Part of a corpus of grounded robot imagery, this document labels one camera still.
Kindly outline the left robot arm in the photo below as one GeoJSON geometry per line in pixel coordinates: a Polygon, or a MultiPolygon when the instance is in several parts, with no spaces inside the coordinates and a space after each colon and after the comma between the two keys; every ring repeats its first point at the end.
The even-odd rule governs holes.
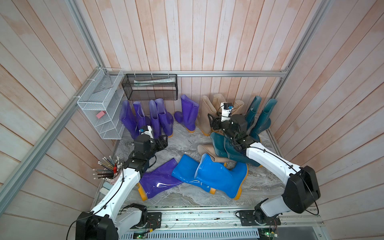
{"type": "Polygon", "coordinates": [[[119,175],[115,178],[116,182],[108,194],[90,212],[82,212],[71,223],[71,227],[76,226],[76,240],[117,240],[122,230],[144,221],[145,207],[130,205],[130,211],[120,216],[118,213],[134,186],[151,167],[150,159],[167,146],[166,135],[161,135],[155,140],[146,134],[136,138],[134,150],[123,163],[119,175]]]}

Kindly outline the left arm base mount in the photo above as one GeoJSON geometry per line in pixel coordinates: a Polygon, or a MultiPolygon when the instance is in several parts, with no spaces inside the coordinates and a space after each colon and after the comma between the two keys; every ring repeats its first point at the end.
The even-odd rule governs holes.
{"type": "Polygon", "coordinates": [[[120,212],[123,223],[127,223],[129,229],[155,230],[161,227],[162,213],[148,212],[147,206],[141,204],[130,204],[123,207],[120,212]]]}

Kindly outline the purple rain boot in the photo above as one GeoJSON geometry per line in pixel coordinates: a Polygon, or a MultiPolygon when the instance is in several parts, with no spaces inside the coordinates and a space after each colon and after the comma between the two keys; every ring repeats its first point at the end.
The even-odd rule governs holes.
{"type": "Polygon", "coordinates": [[[148,116],[145,115],[142,103],[141,102],[133,102],[133,106],[136,113],[136,120],[138,129],[142,129],[144,126],[150,126],[151,120],[148,116]]]}
{"type": "Polygon", "coordinates": [[[138,183],[139,194],[143,201],[155,197],[157,194],[176,187],[183,182],[172,176],[178,162],[171,159],[155,170],[145,173],[138,183]]]}
{"type": "Polygon", "coordinates": [[[149,109],[150,109],[151,126],[153,129],[153,136],[154,136],[154,139],[158,139],[159,136],[162,134],[162,126],[160,123],[157,104],[154,100],[149,101],[149,109]]]}
{"type": "Polygon", "coordinates": [[[132,139],[135,140],[139,136],[139,129],[136,121],[136,116],[134,116],[128,100],[124,100],[122,103],[120,121],[122,122],[124,127],[129,131],[132,139]]]}
{"type": "Polygon", "coordinates": [[[160,99],[160,98],[156,99],[155,103],[157,107],[160,124],[164,130],[164,133],[168,137],[172,137],[173,125],[174,125],[173,116],[170,113],[168,113],[163,99],[160,99]]]}
{"type": "Polygon", "coordinates": [[[175,120],[182,124],[190,133],[196,130],[196,119],[199,113],[199,104],[186,95],[181,96],[182,111],[174,113],[175,120]]]}

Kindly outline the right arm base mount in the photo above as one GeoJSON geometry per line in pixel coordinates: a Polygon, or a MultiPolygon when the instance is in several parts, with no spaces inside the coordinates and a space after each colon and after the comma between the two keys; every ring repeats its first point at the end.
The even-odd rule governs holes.
{"type": "Polygon", "coordinates": [[[249,226],[279,226],[281,220],[279,215],[268,217],[261,209],[261,204],[267,201],[265,199],[255,206],[254,210],[240,210],[235,212],[235,216],[240,219],[243,227],[249,226]]]}

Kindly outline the blue rain boot front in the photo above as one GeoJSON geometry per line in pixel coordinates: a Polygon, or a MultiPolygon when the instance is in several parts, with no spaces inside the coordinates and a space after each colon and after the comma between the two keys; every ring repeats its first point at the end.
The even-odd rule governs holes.
{"type": "Polygon", "coordinates": [[[232,170],[229,170],[221,163],[213,162],[210,155],[203,154],[195,172],[195,179],[224,192],[231,199],[238,200],[248,172],[245,163],[237,163],[232,170]]]}

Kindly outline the blue rain boot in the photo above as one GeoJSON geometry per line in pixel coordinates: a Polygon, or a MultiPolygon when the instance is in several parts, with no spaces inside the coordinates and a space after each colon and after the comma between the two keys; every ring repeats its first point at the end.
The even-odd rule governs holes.
{"type": "Polygon", "coordinates": [[[224,192],[231,199],[238,200],[248,172],[245,163],[237,163],[232,170],[229,170],[221,163],[213,162],[210,155],[203,154],[195,172],[195,179],[224,192]]]}
{"type": "Polygon", "coordinates": [[[196,187],[201,188],[207,193],[214,195],[216,189],[209,187],[200,180],[195,179],[195,172],[199,166],[199,163],[189,157],[188,155],[183,155],[177,166],[172,171],[172,177],[196,187]]]}

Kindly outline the beige rain boot large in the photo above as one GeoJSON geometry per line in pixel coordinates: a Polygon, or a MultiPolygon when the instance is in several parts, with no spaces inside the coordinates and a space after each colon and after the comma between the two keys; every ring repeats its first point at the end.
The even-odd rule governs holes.
{"type": "Polygon", "coordinates": [[[215,117],[217,115],[217,110],[215,109],[215,107],[207,96],[202,96],[200,112],[196,119],[196,125],[200,128],[200,130],[205,136],[209,136],[212,133],[208,114],[213,115],[215,117]]]}

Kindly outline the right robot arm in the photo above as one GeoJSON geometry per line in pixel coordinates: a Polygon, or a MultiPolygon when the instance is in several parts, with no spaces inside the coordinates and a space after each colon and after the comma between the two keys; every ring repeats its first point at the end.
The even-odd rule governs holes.
{"type": "Polygon", "coordinates": [[[257,134],[247,134],[248,123],[242,115],[215,117],[208,114],[214,131],[222,131],[218,137],[211,136],[216,155],[254,166],[261,165],[278,177],[285,185],[281,196],[266,199],[255,206],[254,218],[265,225],[270,218],[285,212],[301,214],[320,198],[320,188],[315,170],[300,167],[265,148],[257,134]]]}

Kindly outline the purple rain boot back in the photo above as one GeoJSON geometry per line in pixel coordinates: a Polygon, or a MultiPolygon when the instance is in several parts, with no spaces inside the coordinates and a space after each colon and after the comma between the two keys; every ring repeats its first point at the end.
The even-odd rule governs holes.
{"type": "Polygon", "coordinates": [[[181,96],[182,111],[174,113],[175,120],[182,124],[190,133],[196,130],[196,119],[199,113],[199,104],[186,95],[181,96]]]}

